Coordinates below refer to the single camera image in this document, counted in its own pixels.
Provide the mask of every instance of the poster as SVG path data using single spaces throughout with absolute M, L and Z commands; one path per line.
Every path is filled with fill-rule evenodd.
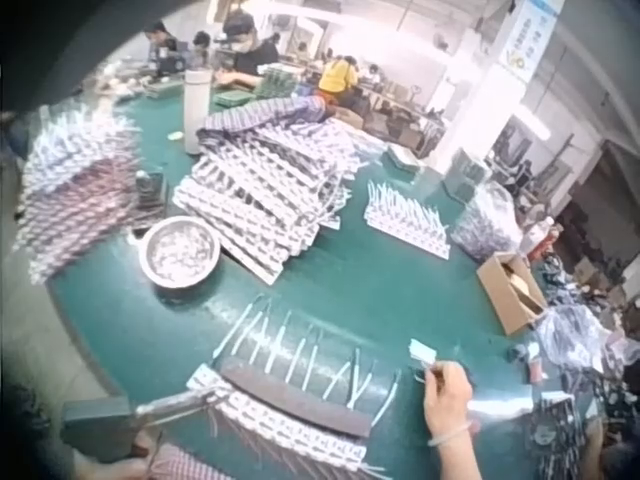
M 529 83 L 544 54 L 564 0 L 525 0 L 499 62 Z

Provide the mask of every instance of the face mask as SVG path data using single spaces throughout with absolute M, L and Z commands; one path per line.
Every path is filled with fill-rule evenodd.
M 252 35 L 238 35 L 235 41 L 229 45 L 232 51 L 237 53 L 247 53 L 253 47 Z

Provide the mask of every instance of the plastic bag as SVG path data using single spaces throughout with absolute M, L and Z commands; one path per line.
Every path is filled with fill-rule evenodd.
M 537 322 L 536 333 L 549 360 L 568 368 L 603 371 L 603 348 L 611 331 L 584 305 L 551 307 Z
M 495 252 L 515 252 L 522 241 L 513 199 L 495 182 L 478 187 L 451 234 L 469 255 L 484 262 Z

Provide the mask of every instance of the rubber band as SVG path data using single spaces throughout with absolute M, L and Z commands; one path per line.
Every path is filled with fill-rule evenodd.
M 429 443 L 427 443 L 427 445 L 429 445 L 430 447 L 435 447 L 437 445 L 442 445 L 443 443 L 448 442 L 452 438 L 457 437 L 462 432 L 468 430 L 470 426 L 471 426 L 471 422 L 470 421 L 466 422 L 466 423 L 463 423 L 458 428 L 450 431 L 449 433 L 445 433 L 444 435 L 440 435 L 439 437 L 432 438 L 431 440 L 429 440 Z

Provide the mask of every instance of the stainless steel bowl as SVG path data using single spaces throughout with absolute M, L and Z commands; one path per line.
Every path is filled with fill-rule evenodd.
M 204 220 L 178 216 L 155 224 L 138 251 L 145 275 L 164 288 L 185 288 L 204 280 L 220 258 L 220 240 Z

